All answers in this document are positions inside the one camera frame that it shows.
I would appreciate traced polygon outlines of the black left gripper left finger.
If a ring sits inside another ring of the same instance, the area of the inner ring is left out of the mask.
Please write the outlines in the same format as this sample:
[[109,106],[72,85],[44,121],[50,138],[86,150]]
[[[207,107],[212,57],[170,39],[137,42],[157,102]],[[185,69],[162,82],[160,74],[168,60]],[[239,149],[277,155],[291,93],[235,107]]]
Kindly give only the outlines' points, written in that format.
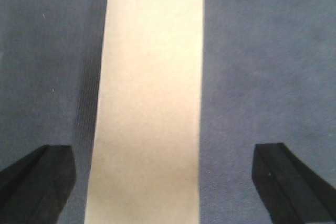
[[57,223],[76,182],[70,145],[43,145],[1,171],[1,223]]

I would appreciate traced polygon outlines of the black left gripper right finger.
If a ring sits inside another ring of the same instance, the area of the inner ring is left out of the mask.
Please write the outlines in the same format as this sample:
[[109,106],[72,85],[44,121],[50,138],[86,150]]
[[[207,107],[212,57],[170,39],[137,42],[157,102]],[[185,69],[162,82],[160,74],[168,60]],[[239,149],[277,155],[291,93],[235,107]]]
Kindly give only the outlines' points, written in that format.
[[335,223],[335,188],[284,143],[255,145],[251,177],[273,223]]

